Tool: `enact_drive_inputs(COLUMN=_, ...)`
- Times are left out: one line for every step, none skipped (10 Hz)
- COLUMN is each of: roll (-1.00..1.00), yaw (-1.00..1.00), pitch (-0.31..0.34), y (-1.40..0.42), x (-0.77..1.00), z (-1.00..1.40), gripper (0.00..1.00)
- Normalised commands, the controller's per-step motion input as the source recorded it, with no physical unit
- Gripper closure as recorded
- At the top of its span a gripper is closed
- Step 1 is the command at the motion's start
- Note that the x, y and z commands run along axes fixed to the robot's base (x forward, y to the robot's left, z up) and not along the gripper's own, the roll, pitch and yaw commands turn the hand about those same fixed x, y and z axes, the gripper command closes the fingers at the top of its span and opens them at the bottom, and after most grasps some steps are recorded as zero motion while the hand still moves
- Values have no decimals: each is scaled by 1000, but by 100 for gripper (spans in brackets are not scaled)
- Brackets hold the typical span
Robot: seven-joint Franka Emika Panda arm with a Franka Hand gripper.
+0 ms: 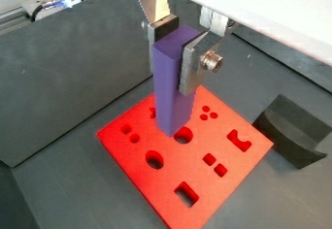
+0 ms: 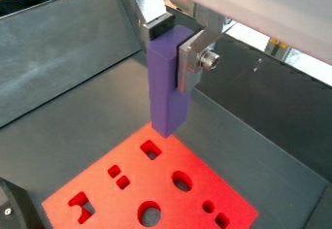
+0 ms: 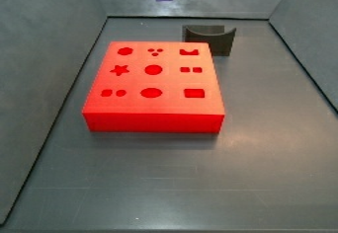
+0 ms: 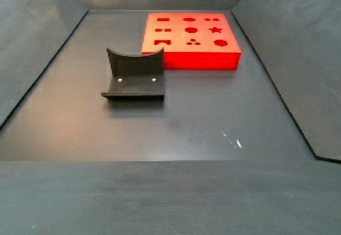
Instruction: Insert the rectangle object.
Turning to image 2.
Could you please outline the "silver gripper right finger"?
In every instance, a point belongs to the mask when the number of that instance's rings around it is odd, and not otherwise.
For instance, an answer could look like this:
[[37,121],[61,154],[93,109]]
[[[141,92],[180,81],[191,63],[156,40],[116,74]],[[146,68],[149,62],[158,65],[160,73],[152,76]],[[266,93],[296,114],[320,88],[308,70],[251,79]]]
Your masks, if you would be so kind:
[[225,17],[203,5],[196,6],[195,14],[203,29],[179,48],[179,89],[183,93],[191,92],[200,83],[203,71],[212,71],[221,58],[212,46],[221,38]]

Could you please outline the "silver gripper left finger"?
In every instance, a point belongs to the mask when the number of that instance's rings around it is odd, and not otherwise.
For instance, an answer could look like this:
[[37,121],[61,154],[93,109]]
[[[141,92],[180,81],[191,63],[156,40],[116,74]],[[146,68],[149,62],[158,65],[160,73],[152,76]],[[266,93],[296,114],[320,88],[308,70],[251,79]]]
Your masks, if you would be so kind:
[[164,0],[129,0],[138,18],[141,36],[149,43],[176,24],[176,17],[167,11]]

